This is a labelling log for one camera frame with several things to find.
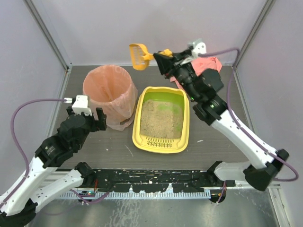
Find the orange litter scoop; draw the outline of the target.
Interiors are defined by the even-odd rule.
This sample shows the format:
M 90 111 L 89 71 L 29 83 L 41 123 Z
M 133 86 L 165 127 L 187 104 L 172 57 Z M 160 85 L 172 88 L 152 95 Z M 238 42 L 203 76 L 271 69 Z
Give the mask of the orange litter scoop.
M 132 66 L 135 70 L 145 70 L 150 61 L 154 60 L 153 54 L 148 52 L 144 44 L 130 44 L 129 51 Z

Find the yellow green litter box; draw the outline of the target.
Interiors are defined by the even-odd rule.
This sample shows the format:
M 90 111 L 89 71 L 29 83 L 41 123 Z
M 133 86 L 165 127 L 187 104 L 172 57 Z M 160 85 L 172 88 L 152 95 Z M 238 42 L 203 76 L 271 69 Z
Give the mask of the yellow green litter box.
M 140 133 L 142 105 L 148 100 L 172 102 L 183 111 L 183 126 L 178 139 L 160 139 L 144 136 Z M 187 94 L 181 89 L 171 87 L 146 87 L 139 97 L 136 108 L 132 140 L 142 150 L 154 153 L 172 154 L 183 151 L 188 145 L 190 127 L 190 106 Z

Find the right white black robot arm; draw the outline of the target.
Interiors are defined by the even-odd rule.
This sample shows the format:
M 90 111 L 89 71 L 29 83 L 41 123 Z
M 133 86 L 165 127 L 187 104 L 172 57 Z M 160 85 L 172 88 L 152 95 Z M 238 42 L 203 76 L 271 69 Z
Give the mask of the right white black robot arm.
M 209 181 L 246 181 L 256 190 L 264 191 L 285 164 L 288 152 L 266 144 L 241 123 L 217 94 L 223 88 L 217 70 L 205 69 L 196 75 L 191 62 L 183 62 L 189 56 L 189 51 L 173 53 L 171 56 L 158 52 L 153 56 L 161 75 L 167 79 L 174 76 L 196 103 L 193 106 L 196 116 L 227 137 L 248 159 L 242 163 L 216 161 L 207 170 Z

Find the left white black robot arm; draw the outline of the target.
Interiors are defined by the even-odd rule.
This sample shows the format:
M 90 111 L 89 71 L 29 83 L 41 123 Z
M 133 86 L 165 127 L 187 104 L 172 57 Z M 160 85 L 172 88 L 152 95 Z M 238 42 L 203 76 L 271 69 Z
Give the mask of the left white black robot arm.
M 36 214 L 60 194 L 79 186 L 94 185 L 97 177 L 85 162 L 78 163 L 67 175 L 48 186 L 40 188 L 41 183 L 55 172 L 73 154 L 82 149 L 91 132 L 106 130 L 107 116 L 102 108 L 97 108 L 97 116 L 76 114 L 67 108 L 68 117 L 60 124 L 57 133 L 45 139 L 36 150 L 29 164 L 29 170 L 21 177 L 22 185 L 9 189 L 9 199 L 1 201 L 0 225 L 2 227 L 24 227 Z

